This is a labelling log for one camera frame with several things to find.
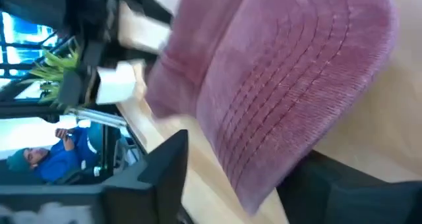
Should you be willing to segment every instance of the pink cap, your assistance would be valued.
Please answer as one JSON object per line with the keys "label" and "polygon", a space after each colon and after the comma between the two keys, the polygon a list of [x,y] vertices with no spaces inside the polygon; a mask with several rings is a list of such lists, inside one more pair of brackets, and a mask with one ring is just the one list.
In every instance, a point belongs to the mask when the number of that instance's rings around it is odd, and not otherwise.
{"label": "pink cap", "polygon": [[147,100],[198,119],[254,213],[384,66],[396,25],[390,0],[181,0]]}

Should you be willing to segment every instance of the blue jacket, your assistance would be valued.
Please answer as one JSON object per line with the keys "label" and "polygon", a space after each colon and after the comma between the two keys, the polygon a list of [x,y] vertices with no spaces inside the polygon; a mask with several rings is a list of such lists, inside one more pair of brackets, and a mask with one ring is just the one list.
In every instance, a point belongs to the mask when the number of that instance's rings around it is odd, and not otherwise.
{"label": "blue jacket", "polygon": [[47,157],[34,169],[35,174],[47,182],[54,182],[68,171],[80,169],[84,160],[87,167],[95,166],[99,155],[88,147],[88,129],[75,128],[71,136],[75,148],[71,151],[65,150],[62,140],[52,146]]}

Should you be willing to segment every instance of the green plant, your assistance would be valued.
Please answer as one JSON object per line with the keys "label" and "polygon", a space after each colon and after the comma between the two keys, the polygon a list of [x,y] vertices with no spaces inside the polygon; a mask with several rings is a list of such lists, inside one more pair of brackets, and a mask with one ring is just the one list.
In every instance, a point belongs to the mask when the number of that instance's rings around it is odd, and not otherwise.
{"label": "green plant", "polygon": [[44,50],[45,61],[42,64],[36,63],[36,66],[29,72],[37,78],[24,80],[21,83],[31,84],[40,83],[40,90],[44,97],[40,102],[52,101],[57,105],[57,96],[59,94],[60,84],[63,81],[63,75],[67,70],[75,70],[79,59],[79,46],[74,40],[74,47],[69,44],[69,54],[59,57]]}

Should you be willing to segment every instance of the man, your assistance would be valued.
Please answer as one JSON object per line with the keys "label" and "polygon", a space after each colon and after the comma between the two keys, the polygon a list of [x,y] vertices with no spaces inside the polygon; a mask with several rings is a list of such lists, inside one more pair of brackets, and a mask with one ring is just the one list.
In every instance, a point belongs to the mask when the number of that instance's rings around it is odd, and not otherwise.
{"label": "man", "polygon": [[23,148],[7,159],[11,171],[34,171],[47,182],[54,182],[68,171],[98,164],[102,149],[101,126],[92,123],[90,128],[58,128],[60,141],[50,150]]}

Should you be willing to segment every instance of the wooden table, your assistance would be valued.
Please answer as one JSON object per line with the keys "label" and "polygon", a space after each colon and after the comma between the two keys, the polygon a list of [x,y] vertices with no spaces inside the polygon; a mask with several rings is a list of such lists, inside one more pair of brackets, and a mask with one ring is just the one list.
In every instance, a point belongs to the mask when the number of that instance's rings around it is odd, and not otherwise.
{"label": "wooden table", "polygon": [[[385,181],[422,179],[422,2],[394,0],[401,22],[398,45],[375,83],[316,145],[316,150]],[[174,10],[174,2],[162,2]],[[183,205],[198,223],[287,223],[275,192],[255,217],[241,209],[196,121],[153,121],[143,101],[119,105],[148,151],[181,128],[190,134]]]}

